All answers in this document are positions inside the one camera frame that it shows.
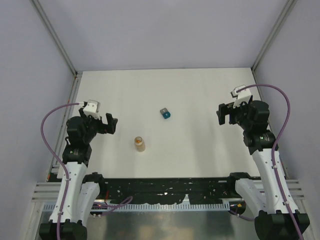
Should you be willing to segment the blue pill box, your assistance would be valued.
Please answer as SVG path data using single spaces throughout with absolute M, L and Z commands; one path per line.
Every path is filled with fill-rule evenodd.
M 164 119 L 168 119 L 168 118 L 171 117 L 171 113 L 169 111 L 166 111 L 166 112 L 162 113 L 162 116 L 163 116 Z

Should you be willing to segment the aluminium frame post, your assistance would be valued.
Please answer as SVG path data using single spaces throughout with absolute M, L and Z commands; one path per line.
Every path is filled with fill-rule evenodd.
M 52 25 L 50 19 L 48 18 L 44 8 L 42 7 L 39 0 L 30 0 L 29 1 L 34 8 L 36 14 L 38 15 L 39 19 L 41 20 L 42 24 L 44 25 L 45 29 L 47 30 L 49 36 L 51 37 L 52 41 L 54 42 L 55 46 L 57 47 L 58 52 L 62 56 L 64 62 L 66 63 L 68 69 L 72 73 L 74 77 L 77 76 L 78 71 L 76 70 L 74 64 L 72 63 L 71 58 L 69 57 L 63 43 L 61 42 L 54 26 Z
M 266 55 L 269 48 L 272 46 L 273 42 L 275 41 L 277 35 L 280 33 L 283 25 L 285 24 L 288 16 L 292 12 L 293 8 L 295 7 L 297 0 L 287 0 L 285 5 L 283 6 L 280 14 L 276 18 L 274 25 L 272 26 L 267 38 L 265 39 L 260 51 L 258 52 L 257 57 L 255 58 L 253 65 L 251 66 L 251 71 L 254 74 L 259 65 L 261 64 L 264 56 Z

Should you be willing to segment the right aluminium frame post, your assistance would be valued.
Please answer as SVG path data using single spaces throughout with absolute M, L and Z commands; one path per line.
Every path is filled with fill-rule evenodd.
M 274 25 L 272 26 L 267 38 L 265 39 L 260 51 L 258 52 L 257 57 L 255 58 L 253 65 L 251 66 L 251 71 L 254 74 L 259 65 L 261 64 L 264 56 L 266 55 L 269 48 L 272 46 L 273 42 L 275 41 L 277 35 L 280 33 L 283 25 L 285 24 L 288 16 L 292 12 L 293 8 L 295 7 L 297 0 L 287 0 L 285 5 L 283 6 L 280 14 L 276 18 Z

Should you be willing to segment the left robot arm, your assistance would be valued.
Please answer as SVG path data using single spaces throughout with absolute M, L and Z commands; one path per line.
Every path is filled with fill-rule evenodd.
M 87 174 L 92 153 L 91 141 L 97 134 L 116 131 L 118 119 L 106 113 L 103 123 L 98 109 L 79 109 L 79 115 L 66 122 L 66 146 L 57 160 L 63 169 L 56 204 L 47 223 L 39 227 L 43 240 L 85 240 L 88 237 L 87 221 L 96 199 L 107 193 L 102 174 Z

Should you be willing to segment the grey pill box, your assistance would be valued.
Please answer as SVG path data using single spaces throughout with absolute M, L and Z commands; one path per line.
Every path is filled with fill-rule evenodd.
M 167 113 L 167 112 L 168 112 L 167 108 L 163 108 L 163 109 L 160 110 L 160 113 L 161 113 L 162 115 L 165 114 L 165 113 Z

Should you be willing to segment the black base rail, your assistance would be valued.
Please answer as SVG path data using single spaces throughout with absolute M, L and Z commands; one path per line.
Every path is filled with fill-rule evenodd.
M 237 180 L 248 178 L 260 181 L 260 177 L 234 172 L 227 177 L 192 178 L 105 178 L 99 200 L 107 199 L 119 204 L 132 197 L 132 204 L 179 205 L 188 197 L 192 205 L 221 204 L 223 199 L 239 199 Z

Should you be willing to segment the left aluminium frame post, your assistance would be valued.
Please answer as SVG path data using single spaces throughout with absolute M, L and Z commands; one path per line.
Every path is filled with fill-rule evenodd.
M 66 63 L 68 69 L 72 73 L 74 77 L 77 76 L 78 71 L 76 70 L 74 64 L 72 63 L 71 58 L 69 57 L 63 43 L 61 42 L 54 26 L 52 25 L 50 19 L 48 18 L 44 8 L 42 7 L 39 0 L 30 0 L 29 1 L 34 8 L 36 14 L 38 15 L 39 19 L 41 20 L 42 24 L 44 25 L 45 29 L 47 30 L 49 36 L 51 37 L 52 41 L 54 42 L 55 46 L 57 47 L 58 52 L 62 56 L 64 62 Z

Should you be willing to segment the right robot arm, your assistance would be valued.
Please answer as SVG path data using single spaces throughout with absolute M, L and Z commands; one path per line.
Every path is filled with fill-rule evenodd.
M 257 166 L 264 190 L 261 193 L 247 173 L 235 172 L 229 176 L 232 181 L 226 185 L 227 193 L 242 197 L 254 216 L 260 240 L 301 240 L 310 219 L 300 212 L 289 191 L 276 137 L 268 130 L 269 105 L 252 99 L 239 106 L 222 103 L 216 113 L 220 125 L 229 116 L 229 124 L 243 129 L 244 144 Z

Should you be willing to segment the clear pill bottle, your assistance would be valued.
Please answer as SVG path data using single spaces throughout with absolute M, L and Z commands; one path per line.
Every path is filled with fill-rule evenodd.
M 138 152 L 143 152 L 146 149 L 145 142 L 141 136 L 134 138 L 134 146 Z

